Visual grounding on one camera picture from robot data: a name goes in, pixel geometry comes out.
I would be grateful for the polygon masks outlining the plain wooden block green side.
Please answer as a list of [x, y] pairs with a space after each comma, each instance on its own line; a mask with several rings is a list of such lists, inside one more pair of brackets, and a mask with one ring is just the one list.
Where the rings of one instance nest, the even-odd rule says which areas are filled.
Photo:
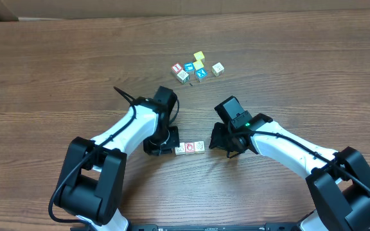
[[185, 155], [186, 149], [185, 149], [185, 143], [180, 142], [178, 147], [175, 147], [175, 154], [176, 155]]

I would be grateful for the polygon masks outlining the red O wooden block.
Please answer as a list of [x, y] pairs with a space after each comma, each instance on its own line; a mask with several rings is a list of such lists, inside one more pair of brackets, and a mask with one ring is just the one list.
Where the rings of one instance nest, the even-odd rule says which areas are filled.
[[186, 142], [184, 147], [185, 147], [185, 152], [187, 155], [195, 153], [195, 143], [194, 142]]

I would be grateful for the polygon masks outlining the yellow framed wooden block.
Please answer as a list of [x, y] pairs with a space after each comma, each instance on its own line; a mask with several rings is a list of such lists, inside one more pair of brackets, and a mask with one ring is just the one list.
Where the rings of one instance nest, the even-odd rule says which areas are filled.
[[205, 152], [204, 141], [196, 141], [196, 142], [194, 142], [194, 146], [195, 146], [195, 153], [204, 153]]

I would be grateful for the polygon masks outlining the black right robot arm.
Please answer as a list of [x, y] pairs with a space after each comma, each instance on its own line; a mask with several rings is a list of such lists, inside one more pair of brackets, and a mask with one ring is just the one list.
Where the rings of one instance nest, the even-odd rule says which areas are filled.
[[306, 181], [315, 210], [294, 230], [369, 230], [370, 167], [362, 154], [312, 144], [265, 114], [220, 112], [209, 147], [237, 157], [246, 150], [271, 158]]

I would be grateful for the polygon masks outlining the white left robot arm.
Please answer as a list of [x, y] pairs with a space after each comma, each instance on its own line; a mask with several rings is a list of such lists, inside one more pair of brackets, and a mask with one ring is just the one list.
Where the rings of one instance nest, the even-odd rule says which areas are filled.
[[76, 137], [67, 149], [48, 214], [57, 223], [81, 223], [83, 230], [130, 230], [119, 211], [128, 156], [140, 145], [160, 156], [179, 146], [171, 123], [176, 94], [133, 99], [127, 114], [92, 139]]

